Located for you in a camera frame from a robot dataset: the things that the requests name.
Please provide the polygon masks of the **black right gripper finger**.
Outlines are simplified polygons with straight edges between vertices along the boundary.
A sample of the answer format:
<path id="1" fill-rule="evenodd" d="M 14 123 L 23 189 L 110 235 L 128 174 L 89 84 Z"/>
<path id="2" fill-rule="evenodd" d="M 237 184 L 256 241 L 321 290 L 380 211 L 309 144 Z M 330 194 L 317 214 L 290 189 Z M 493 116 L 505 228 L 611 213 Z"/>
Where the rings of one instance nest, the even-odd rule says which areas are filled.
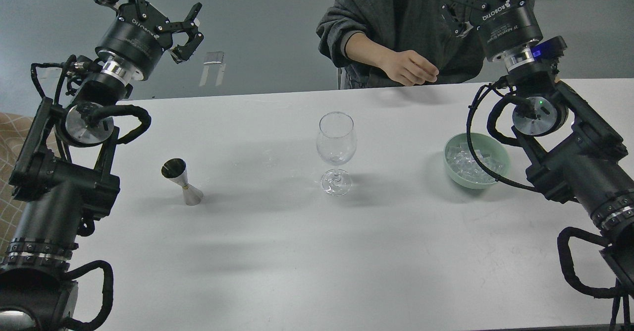
<path id="1" fill-rule="evenodd" d="M 443 0 L 441 15 L 454 37 L 465 38 L 480 34 L 480 27 L 471 19 L 476 8 L 474 2 L 475 0 Z"/>

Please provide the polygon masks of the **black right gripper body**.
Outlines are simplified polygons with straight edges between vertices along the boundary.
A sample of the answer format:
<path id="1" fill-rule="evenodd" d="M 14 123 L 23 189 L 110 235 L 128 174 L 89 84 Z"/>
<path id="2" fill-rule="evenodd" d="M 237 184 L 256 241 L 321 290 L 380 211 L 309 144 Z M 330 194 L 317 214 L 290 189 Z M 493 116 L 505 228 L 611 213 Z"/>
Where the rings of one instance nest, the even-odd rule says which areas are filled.
<path id="1" fill-rule="evenodd" d="M 501 60 L 505 53 L 532 47 L 543 39 L 533 0 L 467 0 L 473 6 L 469 22 L 477 29 L 485 58 Z"/>

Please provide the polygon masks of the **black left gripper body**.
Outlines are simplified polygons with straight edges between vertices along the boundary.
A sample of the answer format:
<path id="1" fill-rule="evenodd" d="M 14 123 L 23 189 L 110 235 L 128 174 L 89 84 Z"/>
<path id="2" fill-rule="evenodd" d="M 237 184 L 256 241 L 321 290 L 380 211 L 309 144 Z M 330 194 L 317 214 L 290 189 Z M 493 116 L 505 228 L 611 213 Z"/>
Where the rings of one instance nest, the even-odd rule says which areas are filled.
<path id="1" fill-rule="evenodd" d="M 158 32 L 168 18 L 150 3 L 146 15 L 137 13 L 135 4 L 121 4 L 115 21 L 109 26 L 96 47 L 99 58 L 110 55 L 122 58 L 136 69 L 134 80 L 147 80 L 156 68 L 164 47 L 168 47 L 167 34 Z"/>

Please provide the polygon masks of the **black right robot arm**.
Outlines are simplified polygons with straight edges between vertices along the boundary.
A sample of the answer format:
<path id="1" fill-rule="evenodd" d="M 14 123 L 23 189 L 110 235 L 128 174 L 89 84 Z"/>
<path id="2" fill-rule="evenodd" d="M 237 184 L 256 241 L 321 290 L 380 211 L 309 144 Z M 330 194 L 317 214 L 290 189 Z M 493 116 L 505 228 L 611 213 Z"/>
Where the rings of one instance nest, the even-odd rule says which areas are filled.
<path id="1" fill-rule="evenodd" d="M 595 299 L 611 299 L 609 329 L 631 331 L 633 299 L 634 182 L 620 167 L 627 154 L 623 138 L 573 88 L 558 80 L 559 59 L 567 48 L 562 37 L 543 39 L 532 0 L 445 0 L 442 17 L 457 37 L 476 31 L 485 58 L 501 61 L 507 74 L 480 87 L 469 107 L 467 146 L 473 117 L 489 92 L 508 89 L 493 106 L 489 135 L 501 144 L 523 149 L 530 166 L 528 186 L 514 182 L 476 160 L 485 173 L 509 186 L 537 192 L 547 200 L 580 203 L 600 234 L 564 228 L 557 238 L 562 274 L 575 290 Z M 601 247 L 600 255 L 615 274 L 612 288 L 583 284 L 569 240 Z"/>

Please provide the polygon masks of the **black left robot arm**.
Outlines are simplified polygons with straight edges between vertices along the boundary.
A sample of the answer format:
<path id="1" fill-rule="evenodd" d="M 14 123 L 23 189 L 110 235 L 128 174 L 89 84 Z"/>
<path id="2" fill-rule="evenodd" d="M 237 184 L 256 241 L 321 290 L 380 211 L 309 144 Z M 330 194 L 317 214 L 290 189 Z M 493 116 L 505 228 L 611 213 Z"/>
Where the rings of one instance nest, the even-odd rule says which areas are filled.
<path id="1" fill-rule="evenodd" d="M 113 268 L 96 260 L 71 270 L 69 262 L 77 236 L 93 234 L 120 192 L 115 149 L 151 125 L 147 110 L 119 102 L 164 53 L 185 62 L 204 39 L 199 2 L 182 21 L 147 0 L 94 2 L 116 14 L 97 57 L 30 67 L 42 100 L 9 178 L 26 207 L 1 259 L 3 331 L 95 331 L 107 320 Z"/>

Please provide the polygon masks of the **person's bare hand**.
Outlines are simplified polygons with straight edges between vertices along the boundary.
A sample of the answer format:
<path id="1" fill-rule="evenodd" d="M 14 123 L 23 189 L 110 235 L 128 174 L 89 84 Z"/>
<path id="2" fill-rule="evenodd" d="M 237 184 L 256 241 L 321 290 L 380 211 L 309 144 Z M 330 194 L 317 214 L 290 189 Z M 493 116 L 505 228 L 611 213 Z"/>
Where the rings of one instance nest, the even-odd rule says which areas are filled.
<path id="1" fill-rule="evenodd" d="M 412 50 L 400 53 L 389 50 L 377 65 L 390 80 L 407 87 L 434 83 L 439 74 L 434 64 Z"/>

